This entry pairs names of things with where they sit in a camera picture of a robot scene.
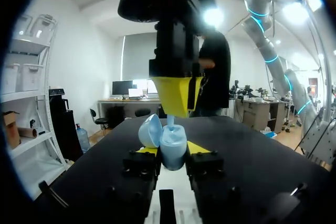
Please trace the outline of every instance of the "black table surface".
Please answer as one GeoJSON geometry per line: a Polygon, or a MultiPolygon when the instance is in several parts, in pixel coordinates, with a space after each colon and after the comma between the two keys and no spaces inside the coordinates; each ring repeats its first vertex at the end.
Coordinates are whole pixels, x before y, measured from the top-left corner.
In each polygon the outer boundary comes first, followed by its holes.
{"type": "MultiPolygon", "coordinates": [[[[54,191],[69,205],[82,207],[104,204],[111,185],[122,194],[130,193],[137,180],[123,178],[122,160],[130,150],[142,147],[138,130],[144,120],[128,119],[118,125],[55,181],[54,191]]],[[[300,183],[308,185],[311,195],[317,194],[328,177],[324,168],[226,116],[177,118],[175,123],[184,126],[189,141],[218,151],[224,158],[226,186],[239,186],[249,204],[267,203],[300,183]]]]}

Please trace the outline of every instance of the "office chair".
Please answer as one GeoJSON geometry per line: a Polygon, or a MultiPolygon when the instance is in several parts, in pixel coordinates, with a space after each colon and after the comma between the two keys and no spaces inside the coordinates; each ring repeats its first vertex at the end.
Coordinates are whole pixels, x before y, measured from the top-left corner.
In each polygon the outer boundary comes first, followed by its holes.
{"type": "Polygon", "coordinates": [[[100,128],[103,130],[103,135],[105,136],[105,129],[106,129],[105,125],[109,123],[109,120],[107,118],[95,119],[97,114],[92,109],[90,109],[90,113],[91,113],[91,117],[92,117],[93,122],[97,125],[100,125],[100,128]]]}
{"type": "Polygon", "coordinates": [[[135,111],[135,116],[139,118],[139,117],[142,117],[142,116],[149,115],[150,113],[151,113],[151,110],[147,109],[147,108],[137,109],[135,111]]]}

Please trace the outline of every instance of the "white cabinet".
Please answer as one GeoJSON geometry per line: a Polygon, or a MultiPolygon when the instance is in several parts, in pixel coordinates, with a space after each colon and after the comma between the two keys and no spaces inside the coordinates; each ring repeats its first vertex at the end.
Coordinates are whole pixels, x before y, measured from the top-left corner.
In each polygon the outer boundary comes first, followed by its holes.
{"type": "Polygon", "coordinates": [[[44,131],[36,138],[21,136],[21,143],[13,150],[8,146],[18,176],[32,199],[36,199],[41,193],[38,188],[40,182],[44,180],[50,185],[68,168],[57,143],[49,109],[48,73],[51,44],[43,38],[14,35],[6,62],[19,63],[20,66],[41,65],[43,69],[39,77],[40,85],[38,90],[1,95],[3,112],[19,113],[16,117],[18,127],[29,128],[29,122],[35,120],[37,126],[44,131]]]}

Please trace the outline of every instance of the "shelf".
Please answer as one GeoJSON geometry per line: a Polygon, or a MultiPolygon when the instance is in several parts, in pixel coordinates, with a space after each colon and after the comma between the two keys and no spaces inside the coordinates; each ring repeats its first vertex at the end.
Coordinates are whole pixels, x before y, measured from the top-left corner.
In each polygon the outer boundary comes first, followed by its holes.
{"type": "Polygon", "coordinates": [[[35,200],[41,194],[38,184],[44,180],[50,185],[65,170],[66,166],[52,157],[46,156],[43,159],[29,162],[18,171],[18,174],[28,194],[35,200]]]}
{"type": "Polygon", "coordinates": [[[43,141],[47,140],[50,137],[51,137],[50,132],[46,132],[38,136],[37,138],[29,138],[29,137],[20,136],[21,143],[16,148],[11,150],[11,153],[10,153],[11,157],[12,158],[17,157],[18,155],[22,154],[26,150],[34,147],[35,145],[38,145],[39,143],[42,143],[43,141]]]}
{"type": "Polygon", "coordinates": [[[49,43],[42,38],[35,38],[26,35],[15,35],[9,46],[9,53],[38,56],[49,43]]]}
{"type": "Polygon", "coordinates": [[[22,92],[15,92],[15,93],[9,93],[9,94],[2,94],[1,102],[14,101],[14,100],[28,98],[28,97],[36,97],[38,95],[44,95],[44,92],[40,90],[31,90],[31,91],[22,91],[22,92]]]}

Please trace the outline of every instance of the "cardboard tube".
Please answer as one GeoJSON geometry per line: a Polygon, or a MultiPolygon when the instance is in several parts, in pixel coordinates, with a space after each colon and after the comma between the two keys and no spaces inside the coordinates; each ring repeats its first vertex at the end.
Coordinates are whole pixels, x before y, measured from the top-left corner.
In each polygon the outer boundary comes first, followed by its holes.
{"type": "Polygon", "coordinates": [[[37,132],[36,129],[31,128],[17,128],[19,131],[20,136],[30,137],[30,138],[36,138],[37,132]]]}

